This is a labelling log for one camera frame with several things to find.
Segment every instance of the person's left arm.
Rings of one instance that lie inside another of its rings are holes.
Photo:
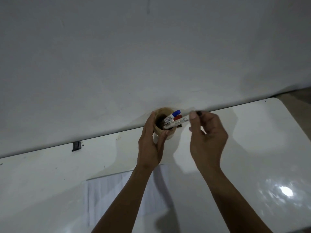
[[[132,232],[142,196],[154,168],[163,156],[167,133],[163,132],[158,143],[153,142],[153,122],[155,114],[151,113],[138,141],[137,165],[130,179],[99,220],[92,233]]]

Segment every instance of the white tabletop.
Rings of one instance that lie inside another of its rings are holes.
[[[221,168],[273,232],[311,225],[311,143],[275,98],[214,111],[229,134]],[[133,232],[228,232],[189,152],[189,124],[166,141],[174,209],[136,220]],[[90,232],[83,181],[132,170],[142,128],[0,159],[1,232]]]

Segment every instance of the brown cylindrical container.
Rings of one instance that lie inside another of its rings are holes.
[[[171,108],[161,108],[155,110],[155,120],[153,122],[153,131],[155,132],[156,136],[159,137],[161,133],[163,132],[162,129],[160,129],[156,124],[159,124],[160,121],[162,121],[164,118],[169,116],[171,113],[173,113],[174,110]],[[171,139],[176,131],[177,127],[173,127],[172,129],[169,130],[169,134],[167,136],[167,140]]]

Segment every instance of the person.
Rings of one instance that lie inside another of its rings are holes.
[[[157,144],[153,142],[151,113],[138,141],[137,165],[130,179],[99,220],[92,233],[131,232],[151,172],[160,163],[168,130]],[[191,156],[208,185],[217,207],[231,233],[272,232],[255,213],[220,168],[220,156],[228,139],[216,114],[201,111],[190,113]]]

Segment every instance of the person's right hand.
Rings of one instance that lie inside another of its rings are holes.
[[[190,113],[189,130],[192,132],[190,142],[191,156],[200,172],[220,170],[220,156],[228,139],[228,134],[218,115],[201,111]]]

